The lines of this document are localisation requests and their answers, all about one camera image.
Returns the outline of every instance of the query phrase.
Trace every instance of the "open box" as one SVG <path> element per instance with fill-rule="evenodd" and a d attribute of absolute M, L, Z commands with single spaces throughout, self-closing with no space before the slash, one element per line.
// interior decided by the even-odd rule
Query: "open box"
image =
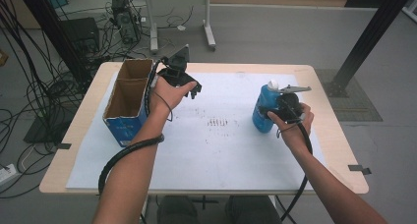
<path fill-rule="evenodd" d="M 153 61 L 126 60 L 114 83 L 103 121 L 120 146 L 129 145 L 147 119 L 144 94 Z"/>

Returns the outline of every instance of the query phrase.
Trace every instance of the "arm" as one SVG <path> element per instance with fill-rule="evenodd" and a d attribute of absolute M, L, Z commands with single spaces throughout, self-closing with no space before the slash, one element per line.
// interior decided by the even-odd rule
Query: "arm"
<path fill-rule="evenodd" d="M 169 108 L 175 108 L 195 85 L 173 87 L 159 78 L 150 95 L 149 116 L 131 143 L 158 137 L 169 116 Z M 156 150 L 156 145 L 147 146 L 116 163 L 107 178 L 93 223 L 138 223 L 148 194 Z"/>
<path fill-rule="evenodd" d="M 308 105 L 302 106 L 306 115 L 303 125 L 310 133 L 314 114 Z M 340 183 L 310 154 L 298 127 L 291 128 L 291 125 L 285 124 L 271 112 L 268 112 L 268 115 L 282 130 L 282 138 L 304 170 L 334 223 L 387 223 L 373 207 Z"/>

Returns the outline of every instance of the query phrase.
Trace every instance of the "bottle cap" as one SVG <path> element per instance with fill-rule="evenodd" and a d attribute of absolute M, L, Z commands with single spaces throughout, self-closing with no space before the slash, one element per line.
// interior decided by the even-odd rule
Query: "bottle cap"
<path fill-rule="evenodd" d="M 276 80 L 270 80 L 268 83 L 268 90 L 270 91 L 277 91 L 279 90 L 279 85 Z"/>

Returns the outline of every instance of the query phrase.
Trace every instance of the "black metal pole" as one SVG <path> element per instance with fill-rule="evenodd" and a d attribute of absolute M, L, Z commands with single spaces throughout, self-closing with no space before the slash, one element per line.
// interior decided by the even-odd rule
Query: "black metal pole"
<path fill-rule="evenodd" d="M 332 82 L 325 83 L 329 97 L 347 96 L 345 89 L 362 63 L 374 49 L 375 45 L 392 24 L 395 17 L 408 0 L 385 0 L 377 13 L 370 20 L 358 41 L 347 56 Z"/>
<path fill-rule="evenodd" d="M 73 74 L 81 87 L 81 91 L 83 93 L 87 92 L 92 81 L 92 76 L 74 49 L 67 34 L 61 28 L 58 16 L 49 4 L 49 1 L 24 0 L 24 2 Z"/>

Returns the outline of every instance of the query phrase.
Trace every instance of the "gray pants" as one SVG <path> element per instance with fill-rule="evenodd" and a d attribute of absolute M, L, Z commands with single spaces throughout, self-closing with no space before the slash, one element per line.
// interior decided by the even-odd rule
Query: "gray pants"
<path fill-rule="evenodd" d="M 267 196 L 231 196 L 225 206 L 233 224 L 280 224 Z M 157 211 L 158 224 L 199 224 L 197 209 L 187 196 L 166 196 Z"/>

